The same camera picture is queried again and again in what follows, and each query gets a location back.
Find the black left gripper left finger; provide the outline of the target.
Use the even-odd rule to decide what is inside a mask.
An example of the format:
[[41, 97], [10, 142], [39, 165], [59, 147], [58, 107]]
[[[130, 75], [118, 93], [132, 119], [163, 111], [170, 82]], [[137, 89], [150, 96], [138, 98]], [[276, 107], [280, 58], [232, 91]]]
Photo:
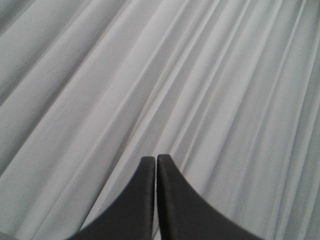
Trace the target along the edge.
[[154, 157], [142, 157], [132, 178], [116, 200], [73, 238], [150, 240], [155, 205], [155, 169]]

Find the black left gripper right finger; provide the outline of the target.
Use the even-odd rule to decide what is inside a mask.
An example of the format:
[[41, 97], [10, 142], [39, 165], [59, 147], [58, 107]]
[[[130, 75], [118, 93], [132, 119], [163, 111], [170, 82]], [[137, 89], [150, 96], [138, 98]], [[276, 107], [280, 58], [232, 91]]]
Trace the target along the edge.
[[251, 240], [253, 235], [212, 208], [168, 154], [157, 157], [157, 207], [163, 240]]

